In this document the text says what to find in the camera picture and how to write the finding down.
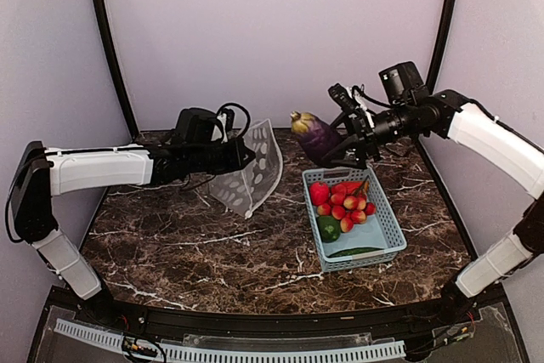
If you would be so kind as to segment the purple toy eggplant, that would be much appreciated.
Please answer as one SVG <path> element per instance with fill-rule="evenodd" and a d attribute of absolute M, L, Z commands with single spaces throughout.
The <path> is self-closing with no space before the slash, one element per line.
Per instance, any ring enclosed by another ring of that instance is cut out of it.
<path fill-rule="evenodd" d="M 308 159 L 315 165 L 331 167 L 324 157 L 342 142 L 340 134 L 327 123 L 309 112 L 293 111 L 291 132 Z"/>

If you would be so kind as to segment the clear dotted zip bag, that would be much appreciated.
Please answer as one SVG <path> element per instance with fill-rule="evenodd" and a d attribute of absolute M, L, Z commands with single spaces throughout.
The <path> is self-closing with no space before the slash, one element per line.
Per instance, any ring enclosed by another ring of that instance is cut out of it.
<path fill-rule="evenodd" d="M 248 219 L 280 183 L 283 158 L 270 119 L 253 123 L 243 140 L 255 159 L 243 170 L 217 176 L 210 182 L 209 192 L 229 210 Z"/>

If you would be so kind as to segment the light blue plastic basket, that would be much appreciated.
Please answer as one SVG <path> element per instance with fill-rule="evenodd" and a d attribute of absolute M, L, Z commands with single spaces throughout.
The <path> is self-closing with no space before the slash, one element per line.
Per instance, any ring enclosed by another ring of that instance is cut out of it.
<path fill-rule="evenodd" d="M 373 170 L 306 170 L 303 187 L 324 272 L 387 263 L 406 249 L 399 222 Z"/>

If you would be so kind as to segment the green toy lime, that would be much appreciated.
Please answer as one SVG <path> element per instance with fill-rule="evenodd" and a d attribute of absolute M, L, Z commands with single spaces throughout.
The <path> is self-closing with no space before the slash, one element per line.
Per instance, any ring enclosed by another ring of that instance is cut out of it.
<path fill-rule="evenodd" d="M 316 219 L 321 241 L 332 243 L 342 234 L 340 222 L 332 216 L 319 216 Z"/>

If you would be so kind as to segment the green toy cucumber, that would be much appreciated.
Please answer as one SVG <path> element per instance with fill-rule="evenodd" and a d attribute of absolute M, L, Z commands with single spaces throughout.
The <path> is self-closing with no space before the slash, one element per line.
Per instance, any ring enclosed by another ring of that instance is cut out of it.
<path fill-rule="evenodd" d="M 359 254 L 364 254 L 369 252 L 376 252 L 376 251 L 382 251 L 382 249 L 377 247 L 355 247 L 350 249 L 343 249 L 341 251 L 332 253 L 329 255 L 329 258 L 354 256 L 354 255 L 359 255 Z"/>

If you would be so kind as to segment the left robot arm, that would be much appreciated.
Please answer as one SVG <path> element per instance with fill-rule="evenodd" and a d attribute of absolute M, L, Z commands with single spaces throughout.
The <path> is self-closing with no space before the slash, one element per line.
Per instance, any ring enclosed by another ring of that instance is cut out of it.
<path fill-rule="evenodd" d="M 255 158 L 242 139 L 207 144 L 130 144 L 59 149 L 32 141 L 25 148 L 4 208 L 7 236 L 33 247 L 102 326 L 120 318 L 98 273 L 54 216 L 53 199 L 111 186 L 161 186 L 194 173 L 211 176 L 243 170 Z"/>

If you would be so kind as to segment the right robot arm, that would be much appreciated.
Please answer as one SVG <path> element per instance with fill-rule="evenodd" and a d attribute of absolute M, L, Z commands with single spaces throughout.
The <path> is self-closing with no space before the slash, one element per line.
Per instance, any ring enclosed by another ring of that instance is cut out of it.
<path fill-rule="evenodd" d="M 525 269 L 543 254 L 543 149 L 499 125 L 475 99 L 454 90 L 385 103 L 374 113 L 342 85 L 327 95 L 347 131 L 322 166 L 364 167 L 385 145 L 415 138 L 443 177 L 476 255 L 445 284 L 433 315 L 450 324 L 466 298 Z"/>

